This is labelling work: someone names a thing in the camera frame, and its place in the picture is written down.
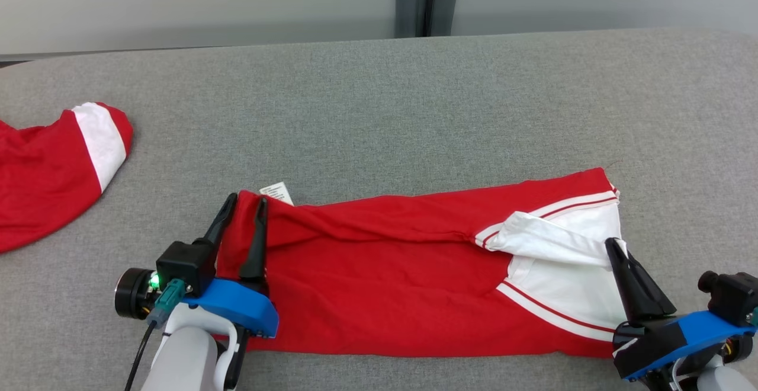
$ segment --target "clothing label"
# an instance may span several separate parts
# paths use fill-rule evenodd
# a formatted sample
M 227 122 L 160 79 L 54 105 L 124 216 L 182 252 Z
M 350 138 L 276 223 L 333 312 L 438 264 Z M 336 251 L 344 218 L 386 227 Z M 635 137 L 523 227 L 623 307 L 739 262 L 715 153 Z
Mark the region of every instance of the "clothing label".
M 292 202 L 292 198 L 290 198 L 290 192 L 287 191 L 287 186 L 284 185 L 284 182 L 279 182 L 278 184 L 273 184 L 267 187 L 263 187 L 258 192 L 260 192 L 261 194 L 268 195 L 268 197 L 275 198 L 277 200 L 282 200 L 283 202 L 289 204 L 290 206 L 295 205 Z
M 637 338 L 634 338 L 633 340 L 630 340 L 629 342 L 626 342 L 624 345 L 621 345 L 620 347 L 618 347 L 618 350 L 614 351 L 614 354 L 613 354 L 614 358 L 618 354 L 618 351 L 623 351 L 626 348 L 629 348 L 635 342 L 637 342 Z

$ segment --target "red stripe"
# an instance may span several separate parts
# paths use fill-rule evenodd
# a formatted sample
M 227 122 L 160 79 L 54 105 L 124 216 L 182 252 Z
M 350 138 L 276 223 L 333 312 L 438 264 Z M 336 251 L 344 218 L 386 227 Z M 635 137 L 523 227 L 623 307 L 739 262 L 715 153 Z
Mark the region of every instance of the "red stripe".
M 609 197 L 609 198 L 607 198 L 607 199 L 604 199 L 604 200 L 598 200 L 598 201 L 586 201 L 586 202 L 584 202 L 584 203 L 571 204 L 571 205 L 569 205 L 569 206 L 566 206 L 566 207 L 561 207 L 560 209 L 555 209 L 555 210 L 553 210 L 553 211 L 552 211 L 552 212 L 550 212 L 550 213 L 545 213 L 544 215 L 540 216 L 540 218 L 543 218 L 543 219 L 544 219 L 544 218 L 545 218 L 545 217 L 547 217 L 547 216 L 553 215 L 553 214 L 555 214 L 555 213 L 561 212 L 561 211 L 563 211 L 563 210 L 566 210 L 566 209 L 572 209 L 572 208 L 574 208 L 574 207 L 579 207 L 579 206 L 586 206 L 586 205 L 588 205 L 588 204 L 598 204 L 598 203 L 604 203 L 604 202 L 606 202 L 606 201 L 610 201 L 610 200 L 616 200 L 616 197 Z
M 124 143 L 124 150 L 127 152 L 128 157 L 132 148 L 133 129 L 129 123 L 129 119 L 127 119 L 127 115 L 118 108 L 111 107 L 103 102 L 96 103 L 100 105 L 100 107 L 108 110 L 108 113 L 111 114 L 111 120 L 113 120 L 113 124 L 116 125 L 116 129 L 118 129 L 118 132 L 121 135 L 121 142 Z
M 482 248 L 484 248 L 484 249 L 486 249 L 486 248 L 487 248 L 487 240 L 489 240 L 489 239 L 490 239 L 490 238 L 492 238 L 492 237 L 495 237 L 495 235 L 497 235 L 497 234 L 498 234 L 498 232 L 500 232 L 500 231 L 495 231 L 495 232 L 493 232 L 492 234 L 490 234 L 490 235 L 487 235 L 487 238 L 485 238 L 485 239 L 484 239 L 484 242 L 482 242 L 482 243 L 481 243 L 481 247 L 482 247 Z
M 561 318 L 564 318 L 564 319 L 566 319 L 566 320 L 568 320 L 568 321 L 570 321 L 572 323 L 576 323 L 576 324 L 579 324 L 580 326 L 584 326 L 584 327 L 589 327 L 590 329 L 595 329 L 596 331 L 611 332 L 612 334 L 615 332 L 614 329 L 609 329 L 607 327 L 602 327 L 602 326 L 595 326 L 595 324 L 585 323 L 584 321 L 576 320 L 576 318 L 571 318 L 570 316 L 564 315 L 563 313 L 560 313 L 560 312 L 558 312 L 556 310 L 553 310 L 551 307 L 547 307 L 546 305 L 543 305 L 540 302 L 535 301 L 533 299 L 533 297 L 528 296 L 528 294 L 525 294 L 522 291 L 520 291 L 519 289 L 515 288 L 515 286 L 512 285 L 511 283 L 503 282 L 503 284 L 506 285 L 506 286 L 508 286 L 509 288 L 512 288 L 514 291 L 519 292 L 519 294 L 521 296 L 526 297 L 526 299 L 528 299 L 532 303 L 538 305 L 542 309 L 550 311 L 551 313 L 554 313 L 555 315 L 560 316 Z

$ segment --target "gray fabric surface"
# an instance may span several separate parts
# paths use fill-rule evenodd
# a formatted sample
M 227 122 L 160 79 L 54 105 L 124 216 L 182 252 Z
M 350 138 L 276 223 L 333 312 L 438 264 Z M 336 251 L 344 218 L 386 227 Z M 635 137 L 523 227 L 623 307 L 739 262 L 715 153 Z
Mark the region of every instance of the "gray fabric surface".
M 98 100 L 127 113 L 135 138 L 96 205 L 0 256 L 0 388 L 122 389 L 144 324 L 114 313 L 119 275 L 200 235 L 229 192 L 281 180 L 296 204 L 325 204 L 604 166 L 637 259 L 680 312 L 703 309 L 701 272 L 758 273 L 756 79 L 755 38 L 677 29 L 107 53 L 2 69 L 0 118 L 12 126 Z M 758 383 L 756 366 L 758 356 L 739 369 Z M 618 380 L 608 360 L 558 354 L 276 353 L 250 354 L 239 386 L 370 388 L 642 386 Z

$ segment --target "white stripe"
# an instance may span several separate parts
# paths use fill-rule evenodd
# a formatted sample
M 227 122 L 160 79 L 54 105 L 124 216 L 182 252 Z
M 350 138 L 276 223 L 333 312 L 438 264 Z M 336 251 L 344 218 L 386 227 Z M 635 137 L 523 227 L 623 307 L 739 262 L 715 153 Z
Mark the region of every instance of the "white stripe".
M 528 212 L 528 213 L 530 215 L 533 215 L 533 216 L 541 216 L 542 217 L 542 216 L 547 215 L 548 213 L 555 212 L 556 210 L 565 209 L 566 207 L 572 206 L 574 204 L 584 204 L 584 203 L 587 203 L 587 204 L 584 204 L 584 205 L 581 205 L 581 206 L 577 206 L 576 209 L 587 209 L 588 207 L 595 207 L 595 206 L 597 206 L 597 205 L 592 204 L 592 203 L 599 202 L 601 200 L 604 200 L 604 199 L 607 199 L 607 198 L 611 198 L 611 197 L 615 197 L 615 194 L 614 194 L 613 191 L 606 191 L 606 192 L 603 192 L 603 193 L 590 194 L 590 195 L 582 195 L 582 196 L 579 196 L 579 197 L 571 197 L 571 198 L 567 198 L 565 200 L 560 200 L 559 202 L 556 202 L 556 203 L 553 203 L 553 204 L 548 204 L 545 207 L 541 207 L 538 210 L 534 210 L 534 211 Z M 610 200 L 607 203 L 617 203 L 617 200 Z M 563 214 L 563 213 L 565 213 L 565 211 L 569 211 L 569 209 L 561 210 L 560 212 L 555 213 L 555 215 Z
M 530 313 L 533 313 L 533 315 L 538 316 L 542 320 L 547 321 L 547 323 L 563 329 L 564 331 L 571 332 L 572 334 L 580 335 L 585 338 L 597 339 L 607 342 L 611 342 L 614 339 L 614 334 L 611 332 L 598 331 L 598 329 L 593 329 L 591 327 L 574 323 L 573 321 L 570 321 L 560 315 L 556 315 L 555 313 L 546 310 L 545 308 L 542 308 L 506 284 L 500 283 L 500 285 L 497 286 L 497 290 L 501 291 L 505 296 L 509 297 L 512 301 L 514 301 L 516 304 L 519 304 Z
M 629 342 L 626 342 L 624 345 L 621 345 L 620 347 L 618 347 L 618 350 L 615 350 L 615 351 L 612 353 L 612 355 L 614 356 L 614 358 L 615 358 L 615 356 L 618 354 L 618 351 L 623 351 L 623 350 L 625 350 L 626 348 L 629 348 L 630 346 L 634 345 L 634 343 L 635 343 L 635 342 L 637 342 L 637 340 L 638 340 L 638 339 L 639 339 L 639 338 L 634 338 L 633 340 L 630 340 Z
M 604 206 L 607 204 L 618 203 L 618 199 L 600 202 L 601 200 L 606 200 L 611 197 L 615 197 L 615 194 L 613 191 L 606 191 L 606 192 L 597 193 L 597 194 L 567 198 L 565 200 L 560 200 L 553 204 L 548 204 L 547 206 L 541 207 L 538 210 L 533 210 L 529 212 L 529 214 L 533 216 L 542 216 L 542 215 L 545 215 L 546 213 L 555 212 L 556 210 L 563 208 L 563 210 L 561 210 L 560 212 L 555 212 L 552 215 L 544 217 L 544 219 L 549 220 L 557 216 L 561 216 L 564 213 L 573 212 L 575 210 L 588 209 L 591 207 L 599 207 L 599 206 Z M 575 204 L 582 204 L 582 205 L 568 208 L 569 206 L 573 206 Z M 482 230 L 481 232 L 477 232 L 476 237 L 474 237 L 474 242 L 478 246 L 484 247 L 485 238 L 489 237 L 492 234 L 495 234 L 496 232 L 500 232 L 501 228 L 503 228 L 503 224 L 504 223 L 492 224 L 488 226 L 487 228 L 485 228 L 484 230 Z
M 76 116 L 76 123 L 79 124 L 79 130 L 84 137 L 102 193 L 116 174 L 116 170 L 127 159 L 124 141 L 106 108 L 87 102 L 72 108 L 71 111 Z

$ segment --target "folded shirt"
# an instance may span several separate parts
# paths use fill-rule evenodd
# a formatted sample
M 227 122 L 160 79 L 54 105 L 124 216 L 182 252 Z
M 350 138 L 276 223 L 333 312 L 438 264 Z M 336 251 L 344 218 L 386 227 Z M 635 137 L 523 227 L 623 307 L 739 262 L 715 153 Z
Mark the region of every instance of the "folded shirt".
M 236 278 L 247 258 L 260 197 L 239 193 L 219 277 Z M 626 321 L 611 237 L 621 238 L 618 192 L 602 169 L 325 206 L 270 199 L 267 275 L 281 323 L 249 348 L 610 357 Z
M 104 103 L 65 110 L 49 126 L 0 121 L 0 252 L 34 242 L 92 204 L 129 155 L 132 126 Z

